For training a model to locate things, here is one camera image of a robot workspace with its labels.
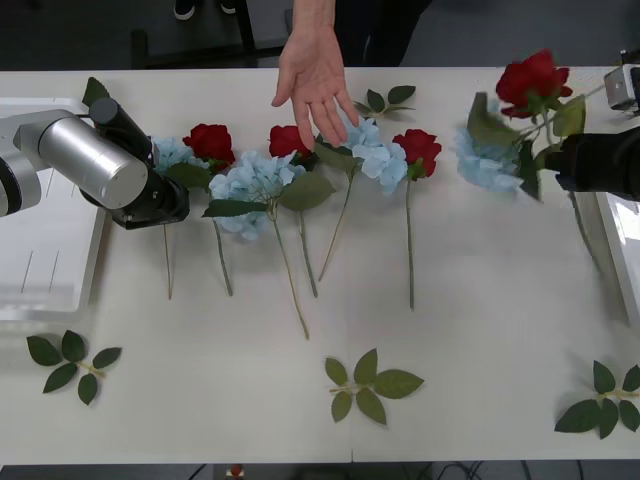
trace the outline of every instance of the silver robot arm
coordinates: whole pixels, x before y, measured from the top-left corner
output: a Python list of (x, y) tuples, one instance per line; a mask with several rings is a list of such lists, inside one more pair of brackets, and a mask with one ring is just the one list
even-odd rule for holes
[(127, 229), (186, 218), (188, 192), (153, 171), (151, 141), (112, 99), (89, 113), (96, 128), (65, 110), (0, 119), (0, 217), (37, 205), (36, 172), (54, 168)]

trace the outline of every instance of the rose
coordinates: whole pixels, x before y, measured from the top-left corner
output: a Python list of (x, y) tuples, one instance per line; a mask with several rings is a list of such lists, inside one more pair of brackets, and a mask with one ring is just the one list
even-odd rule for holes
[(436, 143), (436, 136), (423, 130), (407, 130), (404, 135), (393, 137), (393, 143), (400, 145), (407, 154), (407, 163), (415, 164), (422, 159), (424, 173), (418, 177), (430, 177), (436, 169), (436, 156), (442, 151), (442, 145)]
[(214, 160), (213, 165), (217, 171), (224, 170), (236, 161), (231, 150), (231, 135), (225, 125), (201, 123), (191, 130), (190, 137), (185, 137), (182, 141), (193, 149), (196, 157)]
[[(573, 91), (565, 86), (569, 78), (568, 68), (556, 68), (550, 50), (542, 50), (524, 62), (514, 62), (507, 66), (496, 93), (500, 100), (513, 104), (502, 113), (510, 117), (527, 118), (540, 113), (540, 104), (557, 101), (558, 97), (568, 97)], [(531, 105), (531, 96), (537, 96), (537, 105)]]
[(287, 125), (286, 127), (273, 127), (271, 129), (269, 153), (272, 157), (286, 157), (297, 151), (300, 160), (306, 160), (311, 155), (311, 150), (304, 146), (300, 138), (298, 127)]

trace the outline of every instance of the table surface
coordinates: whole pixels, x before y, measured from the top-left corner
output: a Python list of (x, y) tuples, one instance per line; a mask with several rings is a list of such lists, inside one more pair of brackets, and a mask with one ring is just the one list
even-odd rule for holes
[[(607, 68), (577, 68), (587, 92)], [(413, 191), (416, 310), (408, 308), (403, 190), (383, 197), (360, 178), (320, 297), (310, 293), (295, 218), (284, 238), (311, 330), (295, 315), (275, 235), (253, 244), (224, 236), (235, 295), (224, 290), (204, 202), (169, 228), (175, 285), (167, 299), (160, 227), (105, 229), (92, 309), (73, 325), (90, 354), (123, 355), (87, 408), (73, 387), (40, 392), (49, 370), (24, 337), (66, 326), (0, 324), (0, 463), (348, 462), (451, 459), (638, 458), (640, 435), (622, 426), (554, 433), (558, 416), (591, 395), (591, 364), (619, 379), (640, 359), (640, 340), (619, 299), (600, 281), (566, 195), (551, 177), (544, 204), (484, 192), (456, 173), (455, 127), (474, 92), (491, 91), (500, 69), (350, 70), (354, 99), (368, 88), (412, 84), (415, 112), (380, 120), (385, 139), (407, 127), (438, 136), (433, 177)], [(275, 70), (94, 72), (142, 129), (183, 136), (198, 123), (229, 127), (236, 151), (266, 150)], [(0, 94), (80, 97), (89, 73), (2, 73)], [(588, 129), (616, 131), (621, 114), (604, 92), (589, 99)], [(345, 195), (338, 189), (307, 216), (321, 266)], [(334, 424), (324, 358), (349, 369), (378, 348), (379, 367), (420, 375), (425, 385), (384, 400), (388, 426), (355, 409)]]

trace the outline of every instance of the shoe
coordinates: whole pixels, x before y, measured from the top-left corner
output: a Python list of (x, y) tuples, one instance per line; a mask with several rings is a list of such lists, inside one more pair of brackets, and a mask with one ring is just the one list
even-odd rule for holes
[(228, 15), (236, 13), (236, 0), (220, 0), (220, 8)]
[(196, 0), (176, 0), (173, 14), (178, 20), (189, 20), (196, 13)]

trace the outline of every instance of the green leaf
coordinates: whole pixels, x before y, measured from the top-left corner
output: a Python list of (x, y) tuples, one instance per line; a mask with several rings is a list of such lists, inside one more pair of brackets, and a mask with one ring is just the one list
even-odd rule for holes
[(82, 97), (82, 103), (87, 107), (91, 107), (93, 102), (101, 98), (111, 98), (111, 96), (104, 85), (96, 78), (89, 77), (89, 80), (87, 80), (87, 88), (84, 91), (84, 97)]
[(237, 217), (249, 212), (266, 212), (267, 204), (241, 200), (211, 200), (203, 217)]
[(316, 155), (315, 152), (313, 152), (307, 158), (305, 158), (303, 155), (298, 153), (291, 161), (291, 165), (296, 167), (298, 165), (302, 165), (307, 172), (313, 172), (316, 168), (316, 165), (318, 165), (318, 160), (320, 159), (318, 158), (318, 155)]
[(584, 433), (600, 424), (602, 410), (595, 400), (583, 400), (573, 405), (556, 423), (556, 432)]
[(316, 142), (315, 152), (321, 162), (344, 171), (349, 178), (352, 178), (359, 169), (360, 162), (353, 158), (353, 154), (348, 148), (338, 147), (334, 149), (324, 142)]
[(190, 163), (176, 163), (169, 167), (167, 176), (185, 188), (202, 188), (205, 192), (209, 191), (211, 173), (208, 169)]
[(533, 142), (526, 140), (522, 142), (520, 152), (518, 153), (520, 168), (518, 176), (524, 180), (520, 188), (523, 192), (540, 201), (540, 179), (538, 178), (538, 169), (533, 159), (531, 148)]
[(367, 103), (371, 110), (376, 113), (380, 113), (384, 110), (384, 107), (387, 105), (384, 103), (384, 98), (378, 92), (374, 92), (373, 90), (367, 90)]
[(402, 370), (386, 370), (376, 376), (373, 388), (378, 395), (398, 399), (411, 395), (423, 383), (424, 380), (413, 373)]
[(371, 115), (372, 110), (367, 107), (364, 103), (360, 103), (360, 102), (353, 102), (353, 104), (356, 106), (356, 108), (358, 109), (358, 111), (364, 115), (365, 117)]
[(360, 390), (356, 395), (356, 403), (360, 411), (371, 420), (381, 423), (382, 425), (387, 424), (387, 415), (384, 413), (384, 406), (378, 396), (371, 390), (368, 388)]
[(638, 412), (636, 406), (629, 400), (622, 400), (618, 407), (620, 408), (620, 419), (624, 426), (632, 432), (638, 430), (638, 427), (640, 427), (640, 412)]
[(29, 347), (31, 358), (38, 365), (52, 367), (62, 361), (60, 352), (46, 338), (38, 336), (27, 337), (27, 346)]
[(333, 402), (331, 403), (331, 416), (333, 417), (333, 421), (338, 423), (340, 420), (343, 420), (351, 411), (351, 405), (353, 404), (353, 399), (351, 395), (347, 392), (340, 392), (333, 398)]
[(578, 95), (558, 108), (553, 120), (553, 134), (568, 137), (583, 133), (587, 120), (587, 104), (584, 95)]
[(120, 354), (122, 353), (122, 349), (118, 347), (114, 348), (105, 348), (98, 355), (96, 355), (93, 359), (94, 368), (106, 368), (111, 365), (113, 362), (120, 358)]
[(336, 192), (331, 182), (316, 172), (307, 172), (287, 185), (278, 203), (294, 212), (304, 212), (324, 203)]
[(373, 350), (365, 353), (353, 371), (353, 379), (358, 385), (369, 385), (376, 379), (376, 372), (378, 370), (378, 351)]
[(546, 166), (547, 155), (549, 155), (552, 152), (559, 152), (560, 150), (561, 150), (561, 147), (557, 143), (540, 150), (536, 155), (536, 158), (533, 160), (533, 163), (535, 163), (536, 165), (536, 169), (544, 170), (545, 168), (547, 168)]
[(389, 100), (391, 105), (397, 105), (409, 100), (414, 93), (416, 93), (416, 87), (411, 85), (400, 85), (399, 87), (393, 87), (389, 90), (387, 100)]
[(50, 393), (64, 387), (75, 377), (76, 373), (78, 373), (78, 366), (75, 363), (67, 363), (56, 368), (47, 378), (42, 393)]
[(393, 113), (393, 112), (398, 112), (401, 110), (415, 110), (415, 108), (411, 108), (411, 107), (402, 107), (400, 105), (391, 105), (389, 107), (387, 107), (384, 111), (385, 114), (387, 113)]
[(333, 383), (339, 387), (347, 383), (347, 370), (339, 360), (336, 360), (335, 358), (327, 358), (324, 362), (324, 369), (327, 372), (327, 375), (329, 375), (329, 378), (333, 380)]
[(78, 396), (82, 403), (89, 405), (98, 393), (98, 379), (92, 374), (87, 373), (80, 379), (78, 384)]
[(602, 414), (600, 415), (600, 440), (604, 440), (618, 423), (618, 407), (613, 401), (605, 398), (602, 401)]
[(635, 392), (640, 388), (640, 367), (637, 365), (627, 372), (622, 389), (625, 392)]
[(80, 362), (87, 356), (82, 337), (67, 330), (62, 337), (62, 356), (70, 362)]
[(467, 121), (469, 135), (478, 145), (513, 146), (520, 138), (520, 134), (507, 127), (502, 120), (487, 111), (487, 94), (476, 93), (473, 100), (469, 119)]
[(613, 373), (598, 361), (593, 362), (593, 386), (600, 394), (613, 392), (616, 388)]

